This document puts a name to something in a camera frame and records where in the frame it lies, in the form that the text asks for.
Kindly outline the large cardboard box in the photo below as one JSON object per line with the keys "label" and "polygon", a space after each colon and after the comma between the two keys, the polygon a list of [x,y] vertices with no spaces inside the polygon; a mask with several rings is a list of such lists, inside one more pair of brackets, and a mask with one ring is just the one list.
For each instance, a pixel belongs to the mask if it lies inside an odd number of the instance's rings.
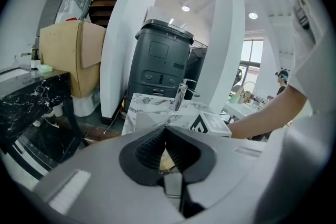
{"label": "large cardboard box", "polygon": [[106,29],[85,20],[69,20],[40,30],[41,61],[70,73],[71,95],[83,98],[99,83]]}

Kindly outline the person's right forearm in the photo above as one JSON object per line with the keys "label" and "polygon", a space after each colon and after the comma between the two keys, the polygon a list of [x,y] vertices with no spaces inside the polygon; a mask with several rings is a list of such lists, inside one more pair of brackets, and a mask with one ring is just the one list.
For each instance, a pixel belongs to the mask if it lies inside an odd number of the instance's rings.
{"label": "person's right forearm", "polygon": [[245,139],[279,129],[299,114],[306,101],[301,92],[287,86],[259,112],[228,124],[232,138]]}

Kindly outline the white rectangular basin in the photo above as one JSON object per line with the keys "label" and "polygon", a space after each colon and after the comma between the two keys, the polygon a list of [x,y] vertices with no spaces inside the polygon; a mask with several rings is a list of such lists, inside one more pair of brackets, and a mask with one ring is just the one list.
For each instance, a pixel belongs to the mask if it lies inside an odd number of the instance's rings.
{"label": "white rectangular basin", "polygon": [[30,73],[30,70],[26,70],[20,67],[14,68],[11,70],[2,71],[0,72],[0,83],[6,80],[9,80],[11,78],[14,78],[14,77],[21,76],[23,74],[27,74],[27,73]]}

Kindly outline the slim chrome faucet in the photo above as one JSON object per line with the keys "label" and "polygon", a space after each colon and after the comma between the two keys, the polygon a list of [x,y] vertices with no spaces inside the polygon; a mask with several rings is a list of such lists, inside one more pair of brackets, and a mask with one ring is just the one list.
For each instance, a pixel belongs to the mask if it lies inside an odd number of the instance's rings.
{"label": "slim chrome faucet", "polygon": [[37,69],[41,65],[41,59],[39,57],[39,49],[35,45],[29,45],[30,52],[20,53],[20,56],[30,56],[30,68]]}

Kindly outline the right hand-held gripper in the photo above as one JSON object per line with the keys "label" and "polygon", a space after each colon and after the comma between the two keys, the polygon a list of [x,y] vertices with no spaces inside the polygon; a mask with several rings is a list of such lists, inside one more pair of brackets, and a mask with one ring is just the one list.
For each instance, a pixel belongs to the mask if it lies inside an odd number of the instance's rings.
{"label": "right hand-held gripper", "polygon": [[190,125],[190,130],[222,137],[231,137],[232,133],[219,115],[200,112]]}

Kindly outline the chrome sink faucet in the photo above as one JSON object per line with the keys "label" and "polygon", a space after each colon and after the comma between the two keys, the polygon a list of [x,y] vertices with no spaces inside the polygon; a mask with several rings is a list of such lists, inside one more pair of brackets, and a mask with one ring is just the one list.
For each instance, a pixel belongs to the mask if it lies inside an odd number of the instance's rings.
{"label": "chrome sink faucet", "polygon": [[200,94],[197,93],[195,90],[193,89],[189,89],[187,86],[187,82],[191,81],[193,83],[197,83],[195,80],[192,79],[183,79],[182,83],[180,83],[176,96],[174,98],[174,102],[173,102],[173,106],[172,106],[172,110],[174,112],[177,112],[180,109],[180,106],[182,104],[182,101],[184,100],[186,91],[189,91],[193,96],[195,97],[200,97]]}

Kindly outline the person's white t-shirt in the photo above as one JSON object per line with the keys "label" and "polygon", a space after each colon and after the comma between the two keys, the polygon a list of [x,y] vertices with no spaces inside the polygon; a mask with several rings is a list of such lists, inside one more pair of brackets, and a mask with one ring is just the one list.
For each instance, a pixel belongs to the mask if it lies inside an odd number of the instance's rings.
{"label": "person's white t-shirt", "polygon": [[314,114],[336,112],[336,33],[322,0],[294,0],[293,70],[287,86],[301,92]]}

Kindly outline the white marble sink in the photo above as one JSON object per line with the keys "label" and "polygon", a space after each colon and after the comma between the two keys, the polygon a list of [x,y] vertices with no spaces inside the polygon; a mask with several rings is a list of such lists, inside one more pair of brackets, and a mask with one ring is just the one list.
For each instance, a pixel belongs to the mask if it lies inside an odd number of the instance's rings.
{"label": "white marble sink", "polygon": [[189,130],[201,111],[215,114],[204,103],[192,100],[183,100],[180,109],[174,112],[173,101],[172,98],[135,93],[127,111],[122,135],[161,125]]}

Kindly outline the dark grey machine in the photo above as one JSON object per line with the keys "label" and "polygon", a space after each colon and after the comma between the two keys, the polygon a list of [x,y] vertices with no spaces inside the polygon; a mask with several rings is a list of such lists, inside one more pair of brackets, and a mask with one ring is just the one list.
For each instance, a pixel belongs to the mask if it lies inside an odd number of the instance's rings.
{"label": "dark grey machine", "polygon": [[157,19],[146,20],[135,38],[125,111],[134,93],[174,97],[194,43],[190,32]]}

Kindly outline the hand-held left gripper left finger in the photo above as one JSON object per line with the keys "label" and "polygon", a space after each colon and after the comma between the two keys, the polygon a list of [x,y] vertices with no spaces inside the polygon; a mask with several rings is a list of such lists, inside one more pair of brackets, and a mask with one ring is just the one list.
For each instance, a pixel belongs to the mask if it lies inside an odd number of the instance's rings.
{"label": "hand-held left gripper left finger", "polygon": [[54,224],[177,224],[165,194],[164,150],[179,136],[159,126],[93,144],[35,187],[39,209]]}

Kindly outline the black cabinet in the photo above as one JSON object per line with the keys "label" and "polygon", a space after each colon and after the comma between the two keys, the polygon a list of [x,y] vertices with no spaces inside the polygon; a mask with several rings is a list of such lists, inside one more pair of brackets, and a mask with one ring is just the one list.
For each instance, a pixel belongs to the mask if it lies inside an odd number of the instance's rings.
{"label": "black cabinet", "polygon": [[207,53],[207,47],[192,48],[187,61],[185,77],[197,81]]}

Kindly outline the white foam box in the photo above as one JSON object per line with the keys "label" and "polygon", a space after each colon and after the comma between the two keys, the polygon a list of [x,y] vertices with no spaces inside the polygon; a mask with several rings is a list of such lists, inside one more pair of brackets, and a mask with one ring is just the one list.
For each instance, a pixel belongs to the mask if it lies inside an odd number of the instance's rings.
{"label": "white foam box", "polygon": [[91,115],[100,104],[100,87],[96,86],[83,98],[72,96],[74,115],[80,118]]}

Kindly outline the black marble sink table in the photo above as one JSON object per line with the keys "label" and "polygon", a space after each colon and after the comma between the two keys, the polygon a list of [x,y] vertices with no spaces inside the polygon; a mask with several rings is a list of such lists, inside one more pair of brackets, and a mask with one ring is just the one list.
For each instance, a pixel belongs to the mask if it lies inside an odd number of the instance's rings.
{"label": "black marble sink table", "polygon": [[35,120],[61,103],[76,140],[83,141],[73,113],[69,72],[29,72],[0,82],[0,149],[7,153]]}

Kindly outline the white arched faucet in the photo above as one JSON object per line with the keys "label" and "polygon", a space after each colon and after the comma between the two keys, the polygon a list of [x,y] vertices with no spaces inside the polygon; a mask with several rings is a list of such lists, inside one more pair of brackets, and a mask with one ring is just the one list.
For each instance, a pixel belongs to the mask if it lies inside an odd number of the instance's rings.
{"label": "white arched faucet", "polygon": [[253,81],[247,81],[243,84],[243,97],[247,98],[247,96],[252,96],[256,93],[257,86]]}

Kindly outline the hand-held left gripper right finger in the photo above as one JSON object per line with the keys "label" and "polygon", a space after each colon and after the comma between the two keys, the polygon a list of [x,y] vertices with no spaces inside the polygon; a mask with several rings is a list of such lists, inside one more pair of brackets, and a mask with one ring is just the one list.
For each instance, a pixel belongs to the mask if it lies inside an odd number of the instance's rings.
{"label": "hand-held left gripper right finger", "polygon": [[261,156],[266,144],[165,128],[166,150],[182,175],[179,211],[189,218],[224,198]]}

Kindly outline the white sink table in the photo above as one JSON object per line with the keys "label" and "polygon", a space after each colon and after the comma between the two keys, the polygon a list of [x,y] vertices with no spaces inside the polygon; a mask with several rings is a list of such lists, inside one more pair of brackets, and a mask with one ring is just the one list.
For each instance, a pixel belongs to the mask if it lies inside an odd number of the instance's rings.
{"label": "white sink table", "polygon": [[242,119],[246,116],[249,116],[259,111],[255,107],[252,107],[245,103],[239,104],[239,103],[231,103],[231,102],[227,102],[224,105],[223,110],[227,114],[229,114],[231,117],[237,118],[237,119]]}

